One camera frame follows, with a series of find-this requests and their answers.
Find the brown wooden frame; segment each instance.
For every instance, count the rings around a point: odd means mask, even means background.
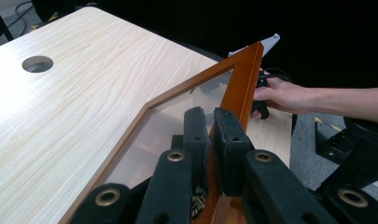
[[[85,199],[88,193],[105,181],[105,176],[108,176],[111,173],[121,156],[125,154],[125,151],[122,151],[123,146],[127,144],[128,140],[133,135],[136,128],[138,128],[141,121],[144,120],[149,110],[232,69],[231,79],[220,107],[228,109],[234,113],[244,130],[246,130],[250,116],[250,107],[253,101],[253,94],[259,76],[262,52],[263,46],[260,42],[256,42],[147,102],[137,114],[132,124],[128,127],[125,134],[120,138],[115,148],[113,148],[108,158],[98,169],[98,172],[92,177],[87,187],[84,188],[75,202],[71,205],[61,222],[68,222],[76,211],[76,208]],[[210,191],[206,200],[205,208],[200,215],[192,221],[192,223],[219,223],[224,222],[227,216],[227,211],[230,206],[230,198],[222,196],[220,189],[218,188],[212,155],[209,156],[208,178]]]

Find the glass pane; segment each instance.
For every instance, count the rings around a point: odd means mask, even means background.
[[[195,106],[203,109],[210,132],[215,107],[220,106],[231,72],[151,109],[123,147],[126,153],[105,183],[120,183],[131,189],[151,177],[160,154],[171,148],[172,136],[183,134],[184,113]]]

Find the forearm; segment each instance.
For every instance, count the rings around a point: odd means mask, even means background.
[[[308,109],[378,122],[378,88],[314,89],[307,98]]]

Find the cable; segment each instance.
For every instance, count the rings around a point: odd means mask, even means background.
[[[19,9],[21,6],[26,5],[26,4],[29,4],[29,3],[32,3],[32,1],[23,2],[23,3],[21,3],[21,4],[19,4],[19,5],[16,6],[16,8],[15,8],[15,12],[16,12],[17,15],[19,15],[19,17],[18,17],[16,20],[14,20],[11,24],[9,24],[9,25],[7,26],[7,27],[10,27],[11,25],[13,25],[14,23],[16,23],[17,21],[22,20],[24,25],[23,25],[23,30],[22,30],[20,36],[22,36],[22,35],[25,33],[25,30],[26,30],[26,20],[23,18],[23,16],[24,16],[29,10],[31,10],[34,6],[31,5],[31,6],[28,7],[28,8],[27,8],[22,14],[20,14],[20,13],[18,12],[18,9]]]

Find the gray floor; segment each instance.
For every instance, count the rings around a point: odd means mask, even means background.
[[[17,18],[17,15],[8,16],[5,18],[5,23],[11,24]],[[28,11],[23,18],[27,23],[26,28],[23,26],[23,21],[18,21],[9,26],[9,30],[15,38],[21,35],[23,29],[25,30],[24,32],[27,33],[31,30],[32,25],[41,22],[33,8]],[[4,36],[1,36],[0,45],[5,44],[6,42],[7,39]],[[302,184],[309,189],[316,189],[319,187],[322,180],[331,174],[337,167],[331,161],[327,161],[315,154],[315,117],[340,128],[344,127],[343,118],[338,116],[310,113],[298,117],[296,128],[292,135],[290,170],[296,175]],[[378,187],[370,185],[364,188],[364,190],[378,200]]]

